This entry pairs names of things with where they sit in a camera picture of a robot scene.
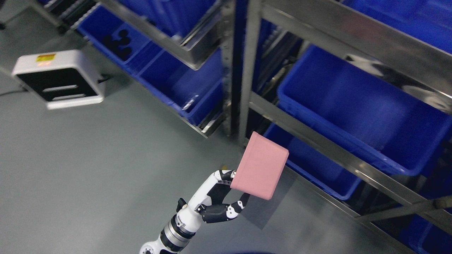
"robotic arm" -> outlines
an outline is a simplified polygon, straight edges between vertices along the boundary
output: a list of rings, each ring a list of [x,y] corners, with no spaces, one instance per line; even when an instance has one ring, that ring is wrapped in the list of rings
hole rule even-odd
[[[188,204],[180,198],[176,214],[160,232],[157,240],[145,243],[140,254],[176,254],[188,245],[202,222],[215,223],[235,219],[246,206],[249,194],[237,202],[223,204],[231,190],[236,170],[213,172],[195,192]]]

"epoxy floor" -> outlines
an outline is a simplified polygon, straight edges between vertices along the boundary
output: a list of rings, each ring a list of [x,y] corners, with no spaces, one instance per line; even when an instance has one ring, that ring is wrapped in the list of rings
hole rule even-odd
[[[221,165],[243,150],[221,130],[204,139],[137,81],[87,45],[59,36],[27,1],[0,10],[0,93],[25,54],[79,48],[114,76],[97,105],[46,110],[30,93],[0,96],[0,253],[138,253]],[[226,201],[233,202],[233,192]],[[271,201],[251,198],[243,216],[203,225],[185,254],[397,253],[283,173]]]

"stainless steel shelf frame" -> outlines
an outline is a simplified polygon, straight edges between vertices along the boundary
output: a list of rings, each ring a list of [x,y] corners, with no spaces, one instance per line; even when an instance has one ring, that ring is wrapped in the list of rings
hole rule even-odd
[[[221,6],[219,5],[216,5],[216,8],[211,10],[210,15],[194,28],[182,42],[178,42],[118,1],[97,1],[193,70],[199,69],[218,48],[218,42],[223,35],[219,28],[222,25],[220,22]]]
[[[400,87],[402,90],[420,100],[437,98],[438,103],[434,106],[448,114],[451,114],[452,105],[452,56],[336,1],[250,1],[239,127],[239,143],[243,145],[246,141],[248,112],[252,109],[402,204],[403,207],[399,209],[361,216],[297,175],[302,182],[312,185],[315,192],[357,222],[392,239],[390,242],[400,250],[412,253],[412,250],[383,232],[372,221],[416,213],[452,235],[452,215],[444,210],[450,207],[451,196],[438,200],[425,199],[251,91],[261,19],[282,26],[342,59],[358,56],[395,70],[409,81],[409,85]]]
[[[226,135],[231,134],[232,59],[234,55],[235,0],[217,0],[193,30],[181,41],[175,40],[116,0],[96,0],[124,22],[143,33],[193,70],[221,47],[223,70],[223,104],[208,114],[199,125],[190,124],[203,137],[209,137],[223,122]]]

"yellow label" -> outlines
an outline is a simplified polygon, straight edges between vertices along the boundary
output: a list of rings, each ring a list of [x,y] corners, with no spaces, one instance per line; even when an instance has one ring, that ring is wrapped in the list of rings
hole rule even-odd
[[[55,58],[56,54],[51,55],[40,55],[36,58],[36,62],[42,62],[42,61],[52,61]]]

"blue storage crate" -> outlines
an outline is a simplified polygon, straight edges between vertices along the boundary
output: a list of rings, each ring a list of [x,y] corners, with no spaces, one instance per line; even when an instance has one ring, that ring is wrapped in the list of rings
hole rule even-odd
[[[95,9],[79,24],[77,29],[96,48],[131,74],[141,71],[161,51],[159,46],[104,7]],[[119,31],[123,29],[128,31],[127,37],[130,38],[130,43],[125,46],[118,46],[118,48],[123,50],[126,47],[130,47],[131,53],[128,57],[120,58],[111,48],[104,44],[103,40],[106,36],[111,36],[113,40],[119,40],[121,38]]]
[[[399,239],[420,254],[452,251],[452,236],[418,215],[414,216],[408,228],[401,231]]]
[[[156,13],[156,10],[151,7],[149,0],[119,0],[119,2],[136,14],[145,16],[150,21],[157,23],[158,14]]]
[[[443,159],[451,159],[450,152]],[[422,196],[432,199],[452,195],[452,164],[436,168],[422,188]],[[401,242],[421,254],[439,254],[452,252],[452,236],[437,228],[422,217],[415,215],[410,225],[400,232]]]
[[[359,177],[274,123],[264,137],[287,148],[289,150],[287,165],[333,197],[349,199],[361,181]]]
[[[136,78],[180,116],[198,125],[221,103],[221,66],[220,50],[197,71],[161,51]]]
[[[389,174],[421,173],[451,132],[452,117],[314,46],[278,96],[281,109]]]
[[[163,30],[169,31],[171,36],[185,37],[215,0],[149,0],[149,3],[158,15],[156,22]]]
[[[452,1],[347,0],[351,8],[452,53]]]

